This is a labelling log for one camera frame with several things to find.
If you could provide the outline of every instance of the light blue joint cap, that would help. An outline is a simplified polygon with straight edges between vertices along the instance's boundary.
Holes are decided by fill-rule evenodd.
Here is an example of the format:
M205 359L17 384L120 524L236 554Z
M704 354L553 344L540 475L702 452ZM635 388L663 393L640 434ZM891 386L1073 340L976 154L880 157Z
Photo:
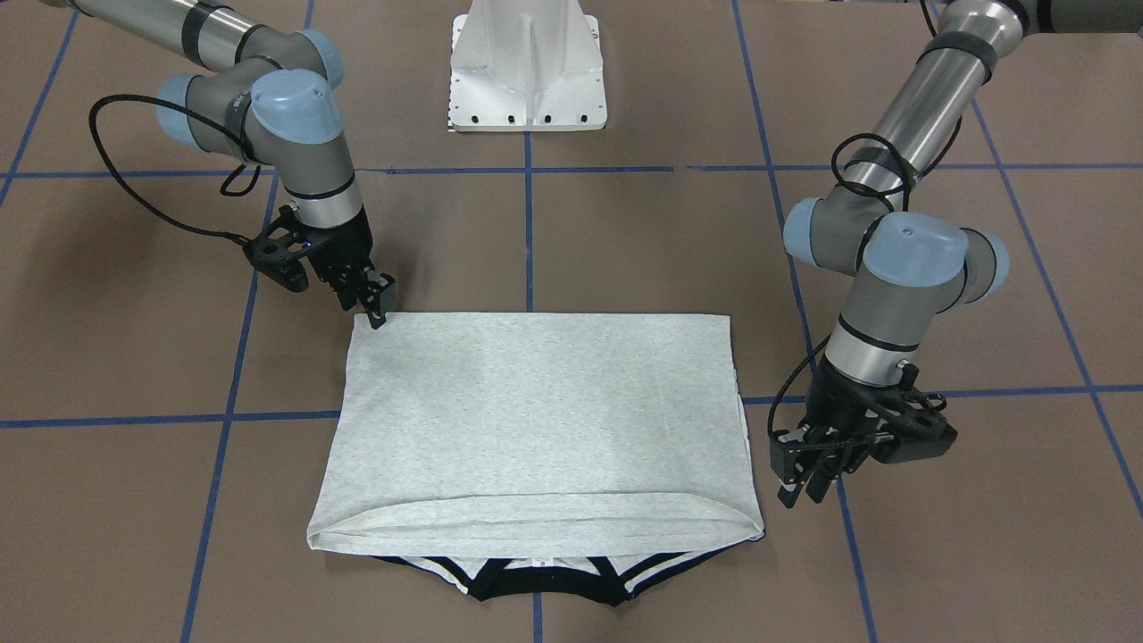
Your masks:
M191 81L198 78L193 73L184 73L168 78L159 88L158 98L186 106L186 90L191 87ZM201 150L194 135L191 134L191 118L182 112L176 112L167 107L155 105L155 114L159 116L159 127L167 136L184 145L190 145L195 150Z
M342 57L337 45L334 45L328 35L315 29L303 29L298 33L312 42L313 48L321 56L321 64L326 66L326 80L329 81L329 86L336 88L341 85L345 78L345 58Z
M805 260L814 267L821 267L814 260L814 249L809 239L809 225L814 219L814 207L822 199L802 199L793 206L790 215L786 216L786 224L782 228L782 242L785 244L790 256Z
M255 80L250 110L271 134L294 143L328 143L342 132L334 90L314 71L278 70Z
M862 259L877 278L906 286L940 286L965 266L968 235L956 225L912 211L886 215Z
M974 228L973 231L980 233L980 235L989 240L989 244L992 246L992 251L996 254L997 257L997 273L992 278L992 284L989 286L989 289L985 290L984 294L981 295L978 299L976 299L981 300L982 298L999 290L1000 286L1002 286L1005 280L1008 279L1008 268L1012 266L1012 259L1008 258L1008 246L1004 244L1004 241L1000 240L1000 236L997 236L996 234L989 232L988 230Z

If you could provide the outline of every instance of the white metal bracket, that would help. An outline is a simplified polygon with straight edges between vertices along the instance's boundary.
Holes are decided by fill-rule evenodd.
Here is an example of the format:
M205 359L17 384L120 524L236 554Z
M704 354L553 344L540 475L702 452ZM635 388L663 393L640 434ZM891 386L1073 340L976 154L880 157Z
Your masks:
M574 131L607 122L599 21L577 0L473 0L453 21L448 124Z

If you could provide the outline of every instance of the folded cloth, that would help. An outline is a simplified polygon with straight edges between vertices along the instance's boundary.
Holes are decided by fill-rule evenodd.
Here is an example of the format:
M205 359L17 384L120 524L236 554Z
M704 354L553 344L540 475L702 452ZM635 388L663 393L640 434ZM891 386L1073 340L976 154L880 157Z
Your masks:
M762 537L729 319L357 315L310 547L608 604Z

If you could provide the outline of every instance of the black and white striped fabric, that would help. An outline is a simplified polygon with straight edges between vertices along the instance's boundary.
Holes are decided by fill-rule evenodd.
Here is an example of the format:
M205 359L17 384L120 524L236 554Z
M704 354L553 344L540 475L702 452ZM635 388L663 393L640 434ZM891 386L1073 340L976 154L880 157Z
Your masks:
M358 316L312 548L615 605L762 533L728 318Z

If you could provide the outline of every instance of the robotic arm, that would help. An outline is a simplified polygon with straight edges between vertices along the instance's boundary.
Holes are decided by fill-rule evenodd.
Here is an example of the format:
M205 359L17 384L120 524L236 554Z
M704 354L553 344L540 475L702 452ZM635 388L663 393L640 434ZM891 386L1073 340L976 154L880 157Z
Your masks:
M1026 35L1141 32L1137 0L957 0L941 15L901 93L872 132L834 153L837 185L790 211L786 251L854 276L793 431L770 432L778 498L802 489L821 503L870 456L885 464L936 458L957 439L942 396L914 388L912 359L933 316L993 292L1008 272L1000 240L911 212L909 193L941 153L997 61ZM841 150L858 140L840 168Z
M360 303L374 329L384 324L395 280L369 258L373 233L333 96L344 63L329 38L313 30L283 34L213 1L41 1L78 9L217 72L171 78L158 97L233 138L168 107L159 106L158 116L181 143L277 166L293 200L258 236L242 240L247 259L298 292L309 287L301 262L307 258L344 310Z

